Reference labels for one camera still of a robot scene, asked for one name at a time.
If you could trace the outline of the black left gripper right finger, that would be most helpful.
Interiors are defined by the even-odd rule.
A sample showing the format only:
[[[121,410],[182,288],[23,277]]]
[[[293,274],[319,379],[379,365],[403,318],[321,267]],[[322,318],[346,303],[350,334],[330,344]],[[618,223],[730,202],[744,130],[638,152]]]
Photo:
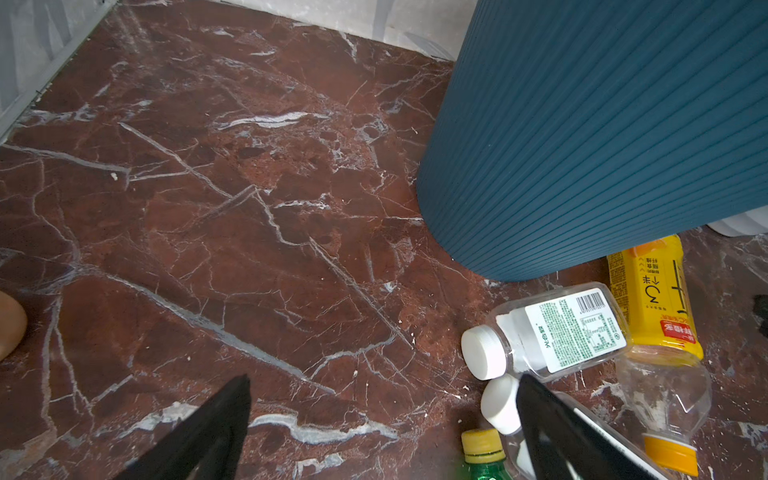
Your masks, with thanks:
[[[640,450],[591,411],[551,392],[531,375],[516,396],[523,434],[538,479],[652,479]]]

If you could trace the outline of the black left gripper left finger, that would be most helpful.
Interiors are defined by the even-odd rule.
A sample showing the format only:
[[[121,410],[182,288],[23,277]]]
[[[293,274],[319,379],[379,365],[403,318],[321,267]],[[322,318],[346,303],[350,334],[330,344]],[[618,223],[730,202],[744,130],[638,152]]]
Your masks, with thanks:
[[[231,379],[119,479],[233,479],[251,410],[250,379]]]

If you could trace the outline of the green soda bottle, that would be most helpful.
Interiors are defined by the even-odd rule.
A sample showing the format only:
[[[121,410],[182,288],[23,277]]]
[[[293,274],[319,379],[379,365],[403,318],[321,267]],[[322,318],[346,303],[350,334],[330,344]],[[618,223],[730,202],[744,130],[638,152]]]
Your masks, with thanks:
[[[465,463],[472,480],[511,480],[506,453],[495,429],[473,429],[461,434]]]

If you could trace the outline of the green label juice bottle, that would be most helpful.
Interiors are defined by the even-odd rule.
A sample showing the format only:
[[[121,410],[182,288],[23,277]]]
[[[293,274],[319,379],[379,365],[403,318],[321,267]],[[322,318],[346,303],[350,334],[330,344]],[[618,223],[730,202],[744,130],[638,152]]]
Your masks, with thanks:
[[[711,377],[700,359],[676,348],[636,345],[617,358],[616,373],[626,403],[645,428],[648,457],[696,477],[693,437],[712,406]]]

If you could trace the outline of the yellow orange drink bottle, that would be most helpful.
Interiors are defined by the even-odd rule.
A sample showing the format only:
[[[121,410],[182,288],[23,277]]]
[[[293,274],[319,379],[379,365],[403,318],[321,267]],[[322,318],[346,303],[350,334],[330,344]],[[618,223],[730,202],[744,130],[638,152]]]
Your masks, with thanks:
[[[677,235],[607,257],[610,289],[636,345],[666,347],[704,358],[683,272]]]

